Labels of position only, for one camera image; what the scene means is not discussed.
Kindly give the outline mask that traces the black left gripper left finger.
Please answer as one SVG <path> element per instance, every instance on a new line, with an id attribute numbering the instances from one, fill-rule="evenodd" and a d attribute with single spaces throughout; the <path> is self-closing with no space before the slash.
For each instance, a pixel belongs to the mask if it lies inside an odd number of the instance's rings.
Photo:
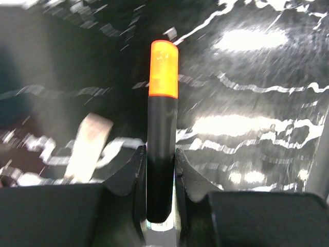
<path id="1" fill-rule="evenodd" d="M 102 183 L 1 189 L 1 246 L 145 245 L 146 157 Z"/>

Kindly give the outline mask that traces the white small eraser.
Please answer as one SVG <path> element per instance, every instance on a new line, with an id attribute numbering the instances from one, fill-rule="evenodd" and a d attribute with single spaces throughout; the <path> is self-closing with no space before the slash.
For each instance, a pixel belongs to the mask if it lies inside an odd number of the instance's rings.
<path id="1" fill-rule="evenodd" d="M 64 177 L 87 183 L 92 178 L 113 122 L 89 113 L 80 123 Z"/>

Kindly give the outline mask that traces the black orange highlighter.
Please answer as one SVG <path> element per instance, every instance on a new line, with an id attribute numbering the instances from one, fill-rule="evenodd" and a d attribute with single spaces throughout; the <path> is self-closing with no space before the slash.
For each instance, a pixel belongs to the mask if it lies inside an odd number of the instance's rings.
<path id="1" fill-rule="evenodd" d="M 163 223 L 172 209 L 178 111 L 178 48 L 151 44 L 147 134 L 147 220 Z"/>

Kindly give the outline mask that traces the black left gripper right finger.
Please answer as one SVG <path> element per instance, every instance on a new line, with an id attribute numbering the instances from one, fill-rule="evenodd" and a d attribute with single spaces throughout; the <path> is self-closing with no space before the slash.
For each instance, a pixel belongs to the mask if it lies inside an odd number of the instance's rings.
<path id="1" fill-rule="evenodd" d="M 328 246 L 328 205 L 310 193 L 222 191 L 175 152 L 178 246 Z"/>

